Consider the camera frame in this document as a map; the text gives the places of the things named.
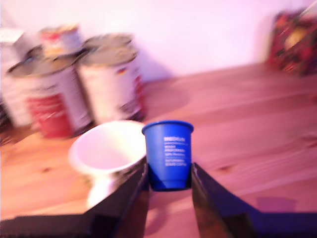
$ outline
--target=stacked cans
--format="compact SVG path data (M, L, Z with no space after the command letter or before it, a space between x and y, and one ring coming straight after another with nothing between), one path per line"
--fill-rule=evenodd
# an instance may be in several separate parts
M79 60L79 74L97 123L117 119L142 120L146 114L138 51L129 34L88 39Z
M9 69L33 128L66 138L111 120L141 121L146 110L138 51L130 34L107 34L79 44L77 26L41 31L43 44Z

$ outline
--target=wooden table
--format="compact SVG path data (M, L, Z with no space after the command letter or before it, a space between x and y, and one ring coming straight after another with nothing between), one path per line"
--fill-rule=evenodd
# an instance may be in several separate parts
M192 123L193 161L262 211L317 211L317 76L263 65L146 85L146 122ZM1 218L85 211L68 164L73 139L38 134L1 147ZM151 194L147 238L199 237L191 191Z

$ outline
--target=white cup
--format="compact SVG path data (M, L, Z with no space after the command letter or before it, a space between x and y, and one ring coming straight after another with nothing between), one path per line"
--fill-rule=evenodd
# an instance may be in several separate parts
M87 206L111 195L146 155L144 124L130 120L107 122L81 135L69 149L69 161L93 185Z

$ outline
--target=blue cup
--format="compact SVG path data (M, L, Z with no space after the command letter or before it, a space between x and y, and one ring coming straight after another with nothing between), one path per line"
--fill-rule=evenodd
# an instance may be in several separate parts
M193 130L193 125L180 120L163 120L143 127L150 184L154 191L190 187Z

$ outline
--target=cup rim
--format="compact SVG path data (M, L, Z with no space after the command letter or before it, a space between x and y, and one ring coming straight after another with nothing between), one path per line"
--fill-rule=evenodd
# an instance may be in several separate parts
M144 134L145 131L149 127L152 127L152 126L158 125L158 124L181 124L181 125L185 125L188 128L190 128L191 133L194 131L194 126L192 124L190 124L189 122L186 122L186 121L182 121L182 120L160 120L160 121L155 121L153 123L149 123L149 124L145 125L142 128L142 133Z
M146 147L144 145L144 154L142 156L140 156L140 158L138 158L136 161L130 162L124 166L120 166L120 167L116 167L116 168L112 168L112 169L98 169L95 167L91 167L86 165L82 160L79 159L79 156L77 156L77 152L76 152L76 147L78 147L78 143L80 143L81 140L83 140L84 135L87 133L91 133L91 131L94 130L98 130L101 129L103 127L108 127L110 124L114 124L114 123L132 123L135 125L139 125L140 128L142 128L142 126L144 126L143 123L138 122L138 121L133 121L133 120L115 120L115 121L110 121L110 122L106 122L100 125L97 125L96 127L86 131L84 134L80 135L75 141L74 143L71 145L69 152L68 152L68 161L70 162L71 166L76 169L78 172L82 173L82 174L86 174L86 175L91 175L93 177L99 177L99 176L104 176L104 175L110 175L110 174L114 174L118 171L122 171L125 170L133 165L135 165L136 163L140 162L145 156L146 156Z

